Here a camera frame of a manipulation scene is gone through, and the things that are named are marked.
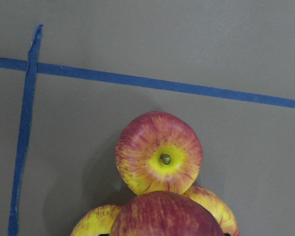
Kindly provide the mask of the right red yellow apple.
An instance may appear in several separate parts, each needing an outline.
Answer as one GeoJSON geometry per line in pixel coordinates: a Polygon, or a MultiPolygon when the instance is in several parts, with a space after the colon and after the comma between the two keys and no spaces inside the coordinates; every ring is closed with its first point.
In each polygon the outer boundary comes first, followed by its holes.
{"type": "Polygon", "coordinates": [[[192,199],[207,209],[219,223],[224,234],[240,236],[238,222],[228,205],[211,190],[192,185],[183,196],[192,199]]]}

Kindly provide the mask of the top red yellow apple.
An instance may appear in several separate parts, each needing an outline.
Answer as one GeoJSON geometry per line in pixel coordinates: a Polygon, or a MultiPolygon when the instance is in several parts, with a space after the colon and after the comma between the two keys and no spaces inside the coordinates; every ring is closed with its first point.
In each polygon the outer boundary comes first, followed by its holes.
{"type": "Polygon", "coordinates": [[[147,112],[131,121],[115,147],[117,169],[136,195],[186,192],[195,182],[203,150],[194,130],[178,117],[147,112]]]}

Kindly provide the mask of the lone red yellow apple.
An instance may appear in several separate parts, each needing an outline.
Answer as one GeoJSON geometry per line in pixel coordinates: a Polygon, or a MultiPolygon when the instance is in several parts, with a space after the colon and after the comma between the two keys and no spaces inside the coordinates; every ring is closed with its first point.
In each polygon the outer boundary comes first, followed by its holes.
{"type": "Polygon", "coordinates": [[[213,215],[195,201],[167,191],[130,200],[114,221],[111,236],[223,236],[213,215]]]}

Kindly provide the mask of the left red yellow apple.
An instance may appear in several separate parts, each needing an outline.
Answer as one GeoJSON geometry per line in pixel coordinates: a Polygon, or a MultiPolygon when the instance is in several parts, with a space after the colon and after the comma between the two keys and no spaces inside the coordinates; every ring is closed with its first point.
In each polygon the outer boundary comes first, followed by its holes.
{"type": "Polygon", "coordinates": [[[107,204],[96,207],[85,214],[76,224],[71,236],[108,235],[111,227],[122,210],[123,205],[107,204]]]}

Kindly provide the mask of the brown paper table cover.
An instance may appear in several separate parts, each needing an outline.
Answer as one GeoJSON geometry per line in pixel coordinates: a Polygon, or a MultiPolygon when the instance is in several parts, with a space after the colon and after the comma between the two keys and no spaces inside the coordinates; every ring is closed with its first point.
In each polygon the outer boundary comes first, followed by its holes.
{"type": "MultiPolygon", "coordinates": [[[[295,0],[0,0],[0,57],[295,99],[295,0]]],[[[295,109],[38,74],[19,234],[67,236],[90,209],[133,193],[114,162],[147,111],[187,122],[198,184],[243,236],[295,236],[295,109]]]]}

